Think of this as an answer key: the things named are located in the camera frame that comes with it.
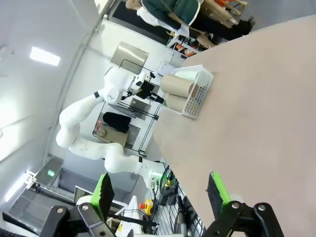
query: black cable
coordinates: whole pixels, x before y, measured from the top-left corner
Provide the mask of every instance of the black cable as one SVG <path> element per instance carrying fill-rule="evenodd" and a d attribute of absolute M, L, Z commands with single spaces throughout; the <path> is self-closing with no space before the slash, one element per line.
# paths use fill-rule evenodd
<path fill-rule="evenodd" d="M 172 226 L 172 218 L 171 218 L 171 205 L 170 205 L 170 208 L 169 208 L 169 222 L 170 222 L 170 227 L 171 227 L 171 231 L 173 234 L 177 233 L 177 219 L 178 219 L 178 215 L 179 215 L 179 212 L 177 213 L 176 217 L 175 217 L 175 220 L 173 222 L 173 226 Z M 192 207 L 191 203 L 189 201 L 186 201 L 184 204 L 183 204 L 183 207 L 186 211 L 189 210 L 190 207 Z"/>
<path fill-rule="evenodd" d="M 233 6 L 233 8 L 235 8 L 235 7 L 239 6 L 239 5 L 240 5 L 240 3 L 237 3 L 235 6 Z"/>
<path fill-rule="evenodd" d="M 130 210 L 125 210 L 124 212 L 134 212 L 134 211 L 138 211 L 139 213 L 143 214 L 143 218 L 146 219 L 146 221 L 152 221 L 152 218 L 150 216 L 148 216 L 145 212 L 138 210 L 138 209 L 130 209 Z M 155 229 L 155 233 L 157 232 L 159 224 L 157 224 L 156 229 Z M 150 233 L 153 230 L 151 229 L 151 227 L 146 227 L 146 233 Z"/>
<path fill-rule="evenodd" d="M 154 206 L 153 206 L 153 212 L 152 212 L 152 214 L 151 214 L 151 220 L 153 220 L 154 219 L 154 215 L 155 215 L 155 213 L 156 213 L 156 211 L 157 211 L 157 209 L 158 209 L 158 202 L 157 202 L 157 192 L 158 192 L 158 181 L 157 181 L 157 189 L 156 189 L 156 191 L 154 190 L 154 188 L 152 188 L 152 191 L 153 191 L 153 193 L 154 193 L 154 201 L 153 201 L 153 203 L 154 203 Z"/>
<path fill-rule="evenodd" d="M 164 172 L 162 173 L 162 177 L 160 179 L 160 183 L 159 183 L 159 191 L 160 191 L 160 195 L 163 196 L 167 196 L 170 193 L 172 193 L 174 191 L 174 189 L 179 185 L 178 180 L 176 179 L 175 183 L 172 184 L 172 186 L 168 189 L 168 190 L 163 190 L 163 185 L 165 185 L 165 183 L 167 182 L 167 171 L 169 170 L 169 165 L 167 167 L 165 167 Z"/>
<path fill-rule="evenodd" d="M 157 234 L 157 230 L 158 230 L 158 227 L 155 229 L 155 232 L 153 233 L 153 235 Z"/>

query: white wall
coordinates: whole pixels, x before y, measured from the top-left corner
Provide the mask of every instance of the white wall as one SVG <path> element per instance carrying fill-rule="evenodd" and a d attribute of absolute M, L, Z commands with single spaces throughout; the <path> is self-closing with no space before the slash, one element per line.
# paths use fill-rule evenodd
<path fill-rule="evenodd" d="M 172 63 L 176 66 L 182 62 L 182 60 L 174 57 L 174 52 L 171 49 L 165 48 L 164 45 L 113 22 L 103 20 L 99 29 L 99 33 L 91 38 L 89 46 L 80 61 L 63 108 L 103 87 L 104 74 L 111 66 L 116 66 L 111 64 L 110 60 L 121 41 L 149 53 L 144 66 L 150 70 L 157 70 L 162 61 L 169 63 L 172 60 Z M 99 104 L 88 118 L 80 124 L 80 132 L 83 138 L 99 142 L 97 138 L 92 136 L 92 131 L 101 109 L 102 104 Z M 109 107 L 106 107 L 105 110 L 119 113 Z M 58 147 L 55 140 L 52 141 L 49 152 L 65 159 L 65 169 L 86 178 L 97 181 L 100 175 L 105 172 L 103 160 L 94 161 L 78 157 L 69 150 Z M 110 176 L 113 187 L 127 192 L 132 191 L 137 179 L 137 176 L 125 172 L 111 174 Z"/>
<path fill-rule="evenodd" d="M 110 3 L 109 0 L 94 0 L 95 5 L 97 6 L 98 12 L 102 15 L 103 10 L 106 8 L 106 5 Z"/>
<path fill-rule="evenodd" d="M 0 1 L 1 203 L 25 170 L 40 168 L 65 78 L 98 19 L 92 0 Z M 33 46 L 58 55 L 58 67 L 31 60 Z"/>

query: table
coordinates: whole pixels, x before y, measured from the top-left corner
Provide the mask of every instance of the table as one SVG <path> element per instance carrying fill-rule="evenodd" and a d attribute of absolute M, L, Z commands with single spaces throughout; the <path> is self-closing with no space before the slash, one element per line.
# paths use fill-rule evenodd
<path fill-rule="evenodd" d="M 285 236 L 316 231 L 316 15 L 190 57 L 214 81 L 197 119 L 163 111 L 153 138 L 206 226 L 210 171 L 272 205 Z"/>

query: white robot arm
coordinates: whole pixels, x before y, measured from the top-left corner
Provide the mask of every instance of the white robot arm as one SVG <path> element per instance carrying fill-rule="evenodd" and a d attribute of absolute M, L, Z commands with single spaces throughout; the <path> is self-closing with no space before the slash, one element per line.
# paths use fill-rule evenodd
<path fill-rule="evenodd" d="M 130 86 L 140 87 L 146 75 L 127 79 L 126 73 L 118 68 L 111 68 L 104 76 L 105 87 L 92 95 L 74 102 L 64 109 L 59 116 L 61 129 L 56 142 L 60 147 L 81 157 L 89 159 L 104 158 L 104 167 L 109 173 L 132 172 L 143 176 L 147 188 L 151 188 L 153 179 L 159 179 L 163 173 L 162 163 L 143 159 L 139 156 L 124 156 L 123 146 L 119 143 L 96 143 L 80 137 L 80 122 L 85 120 L 94 107 L 103 102 L 116 103 Z"/>

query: white panel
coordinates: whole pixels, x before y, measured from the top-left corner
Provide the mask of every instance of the white panel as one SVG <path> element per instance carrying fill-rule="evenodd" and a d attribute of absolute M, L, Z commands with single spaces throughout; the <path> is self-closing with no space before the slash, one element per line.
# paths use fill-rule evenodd
<path fill-rule="evenodd" d="M 49 131 L 74 56 L 99 15 L 92 0 L 6 0 L 0 9 L 1 160 Z M 58 66 L 32 60 L 32 47 L 60 57 Z"/>
<path fill-rule="evenodd" d="M 100 16 L 94 0 L 69 0 L 87 33 L 96 27 Z"/>
<path fill-rule="evenodd" d="M 45 148 L 45 138 L 47 135 L 48 132 L 29 141 L 1 162 L 0 174 L 4 179 L 0 182 L 0 204 L 4 208 L 4 211 L 19 193 L 17 191 L 16 195 L 14 195 L 9 202 L 5 202 L 4 196 L 10 187 L 23 175 L 23 173 L 25 173 L 26 170 L 37 172 L 41 168 Z"/>
<path fill-rule="evenodd" d="M 105 5 L 109 2 L 109 0 L 94 0 L 95 5 L 97 6 L 99 14 L 102 13 Z"/>
<path fill-rule="evenodd" d="M 156 70 L 161 61 L 170 62 L 174 52 L 144 35 L 141 35 L 116 23 L 103 20 L 102 31 L 91 40 L 90 46 L 112 57 L 118 44 L 122 41 L 149 53 L 144 67 Z"/>

